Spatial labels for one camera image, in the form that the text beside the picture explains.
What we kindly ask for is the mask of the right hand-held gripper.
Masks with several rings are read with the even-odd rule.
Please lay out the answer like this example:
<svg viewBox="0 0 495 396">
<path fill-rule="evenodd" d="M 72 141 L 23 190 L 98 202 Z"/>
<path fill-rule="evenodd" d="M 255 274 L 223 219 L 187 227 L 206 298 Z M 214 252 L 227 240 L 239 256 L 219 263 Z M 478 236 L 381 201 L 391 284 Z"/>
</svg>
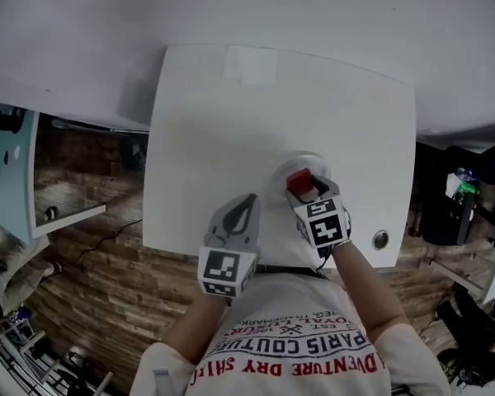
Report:
<svg viewBox="0 0 495 396">
<path fill-rule="evenodd" d="M 339 186 L 326 177 L 311 175 L 313 187 L 318 193 L 314 202 L 314 189 L 303 194 L 285 191 L 294 211 L 297 227 L 304 240 L 320 259 L 327 259 L 332 250 L 350 239 L 350 217 L 342 204 Z"/>
</svg>

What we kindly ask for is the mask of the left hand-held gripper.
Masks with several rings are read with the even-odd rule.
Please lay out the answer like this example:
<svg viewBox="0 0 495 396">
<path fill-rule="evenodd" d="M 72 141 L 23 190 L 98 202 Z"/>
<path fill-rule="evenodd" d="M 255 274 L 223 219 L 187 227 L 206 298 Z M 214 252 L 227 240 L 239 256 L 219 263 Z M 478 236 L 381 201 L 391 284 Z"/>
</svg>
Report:
<svg viewBox="0 0 495 396">
<path fill-rule="evenodd" d="M 242 295 L 261 253 L 260 208 L 257 195 L 245 195 L 215 211 L 198 254 L 197 280 L 203 293 L 231 299 Z"/>
</svg>

